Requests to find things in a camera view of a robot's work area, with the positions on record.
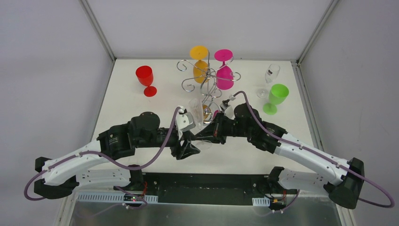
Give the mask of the magenta wine glass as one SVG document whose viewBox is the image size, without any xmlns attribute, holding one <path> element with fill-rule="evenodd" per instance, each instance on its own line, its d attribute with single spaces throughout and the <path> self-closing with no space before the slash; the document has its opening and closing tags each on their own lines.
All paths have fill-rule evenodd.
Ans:
<svg viewBox="0 0 399 226">
<path fill-rule="evenodd" d="M 228 90 L 233 87 L 233 75 L 226 62 L 233 58 L 233 53 L 229 49 L 220 49 L 214 54 L 215 60 L 222 62 L 222 66 L 216 72 L 216 86 L 220 90 Z"/>
</svg>

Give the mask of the orange wine glass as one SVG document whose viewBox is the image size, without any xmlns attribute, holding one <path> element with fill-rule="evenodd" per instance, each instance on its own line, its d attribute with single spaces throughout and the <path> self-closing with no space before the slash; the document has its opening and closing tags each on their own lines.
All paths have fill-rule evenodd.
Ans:
<svg viewBox="0 0 399 226">
<path fill-rule="evenodd" d="M 209 54 L 208 49 L 205 46 L 194 46 L 190 50 L 190 57 L 194 60 L 196 60 L 196 63 L 194 64 L 193 67 L 193 77 L 194 80 L 201 84 L 202 82 L 205 81 L 206 79 L 206 72 L 208 68 L 208 63 L 205 62 L 203 59 L 205 59 Z"/>
</svg>

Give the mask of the green wine glass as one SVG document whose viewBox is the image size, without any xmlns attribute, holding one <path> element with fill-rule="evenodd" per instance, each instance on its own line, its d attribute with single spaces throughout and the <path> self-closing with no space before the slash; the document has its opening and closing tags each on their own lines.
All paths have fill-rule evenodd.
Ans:
<svg viewBox="0 0 399 226">
<path fill-rule="evenodd" d="M 263 105 L 263 112 L 268 115 L 277 113 L 277 105 L 282 104 L 289 95 L 289 89 L 283 84 L 275 84 L 271 87 L 268 103 Z"/>
</svg>

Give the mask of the red wine glass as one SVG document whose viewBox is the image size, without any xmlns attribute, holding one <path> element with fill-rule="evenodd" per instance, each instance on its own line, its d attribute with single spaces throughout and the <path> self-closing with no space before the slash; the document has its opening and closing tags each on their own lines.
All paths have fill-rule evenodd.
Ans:
<svg viewBox="0 0 399 226">
<path fill-rule="evenodd" d="M 157 89 L 152 86 L 153 71 L 150 66 L 143 65 L 136 69 L 136 77 L 138 81 L 145 86 L 144 95 L 146 97 L 153 97 L 157 94 Z"/>
</svg>

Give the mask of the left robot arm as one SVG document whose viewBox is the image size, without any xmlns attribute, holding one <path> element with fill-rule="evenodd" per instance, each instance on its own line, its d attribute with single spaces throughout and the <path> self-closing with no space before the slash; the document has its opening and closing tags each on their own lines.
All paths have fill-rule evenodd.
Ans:
<svg viewBox="0 0 399 226">
<path fill-rule="evenodd" d="M 33 186 L 36 200 L 67 197 L 77 188 L 118 186 L 139 190 L 143 186 L 142 169 L 151 166 L 165 148 L 177 160 L 199 154 L 192 142 L 193 118 L 177 108 L 168 128 L 160 127 L 160 118 L 144 112 L 125 124 L 110 127 L 96 140 L 56 159 L 39 157 Z M 157 148 L 156 154 L 143 165 L 124 165 L 119 159 L 133 156 L 138 148 Z"/>
</svg>

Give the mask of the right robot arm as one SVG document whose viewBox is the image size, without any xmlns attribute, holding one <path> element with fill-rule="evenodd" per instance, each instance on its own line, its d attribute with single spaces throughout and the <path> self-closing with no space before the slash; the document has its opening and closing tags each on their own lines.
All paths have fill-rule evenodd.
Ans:
<svg viewBox="0 0 399 226">
<path fill-rule="evenodd" d="M 355 174 L 364 175 L 363 161 L 338 158 L 314 147 L 306 150 L 297 138 L 285 129 L 263 121 L 257 110 L 249 110 L 246 104 L 238 105 L 234 115 L 235 118 L 230 119 L 224 113 L 217 113 L 195 139 L 225 144 L 228 137 L 245 137 L 257 149 L 286 157 L 312 170 L 309 173 L 274 167 L 267 179 L 271 192 L 299 189 L 326 195 L 347 209 L 357 206 L 364 182 Z"/>
</svg>

